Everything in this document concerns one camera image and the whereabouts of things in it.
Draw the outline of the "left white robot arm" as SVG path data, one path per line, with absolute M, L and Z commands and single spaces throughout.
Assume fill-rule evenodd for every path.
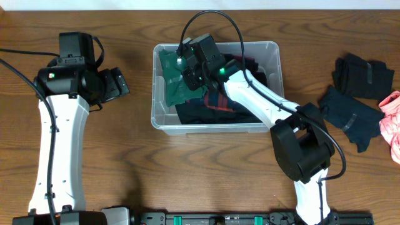
M 86 210 L 82 182 L 83 137 L 92 106 L 129 94 L 121 70 L 98 68 L 98 38 L 83 32 L 59 35 L 59 54 L 30 85 L 39 98 L 41 146 L 34 193 L 27 216 L 13 224 L 129 224 L 129 209 Z

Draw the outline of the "dark green garment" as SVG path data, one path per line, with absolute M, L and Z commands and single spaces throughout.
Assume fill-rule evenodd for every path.
M 186 59 L 180 58 L 174 51 L 163 49 L 159 52 L 159 59 L 162 67 L 162 75 L 166 83 L 166 105 L 168 107 L 185 103 L 191 99 L 202 99 L 206 87 L 199 87 L 191 91 L 184 82 L 182 72 L 187 67 Z

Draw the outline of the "red navy plaid garment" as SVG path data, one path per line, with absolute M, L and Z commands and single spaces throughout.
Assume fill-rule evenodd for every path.
M 264 72 L 259 71 L 259 64 L 252 57 L 245 57 L 246 69 L 250 70 L 251 74 L 261 83 L 267 84 L 266 75 Z M 206 91 L 203 98 L 190 99 L 186 101 L 187 104 L 199 104 L 209 109 L 218 111 L 227 111 L 230 113 L 249 113 L 248 110 L 240 105 L 238 102 L 228 99 L 220 92 Z

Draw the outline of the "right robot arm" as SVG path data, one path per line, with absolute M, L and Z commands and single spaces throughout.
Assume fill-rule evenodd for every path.
M 228 58 L 210 34 L 181 41 L 177 54 L 186 60 L 182 75 L 191 90 L 219 91 L 269 128 L 276 161 L 294 182 L 297 215 L 304 224 L 326 224 L 331 210 L 325 180 L 334 149 L 317 107 L 270 90 L 246 67 L 245 55 Z

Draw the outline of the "black garment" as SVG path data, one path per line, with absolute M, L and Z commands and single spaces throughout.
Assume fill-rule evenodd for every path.
M 332 78 L 343 95 L 380 101 L 391 93 L 394 70 L 388 69 L 385 62 L 366 61 L 349 53 L 336 59 Z
M 249 113 L 235 113 L 209 109 L 199 104 L 177 104 L 177 116 L 181 124 L 236 124 L 236 123 L 259 123 L 260 120 Z

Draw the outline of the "dark navy garment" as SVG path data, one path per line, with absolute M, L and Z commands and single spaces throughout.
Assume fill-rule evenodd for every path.
M 383 112 L 342 95 L 332 86 L 318 104 L 324 119 L 341 129 L 359 153 L 366 151 L 370 140 L 381 134 L 379 122 L 384 118 Z

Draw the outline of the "pink garment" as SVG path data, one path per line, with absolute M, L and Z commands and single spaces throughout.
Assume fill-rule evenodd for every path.
M 391 157 L 399 164 L 399 91 L 392 92 L 379 103 L 384 118 L 380 120 L 381 135 L 391 147 Z

